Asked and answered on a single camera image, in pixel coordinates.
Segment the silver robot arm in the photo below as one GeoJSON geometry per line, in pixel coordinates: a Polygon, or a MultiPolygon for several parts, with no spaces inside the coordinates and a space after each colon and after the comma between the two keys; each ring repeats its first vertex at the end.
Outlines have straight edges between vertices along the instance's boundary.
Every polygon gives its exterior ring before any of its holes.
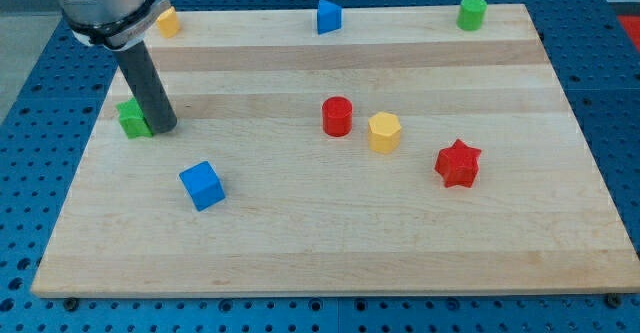
{"type": "Polygon", "coordinates": [[[170,0],[56,0],[76,38],[87,46],[124,51],[140,43],[170,0]]]}

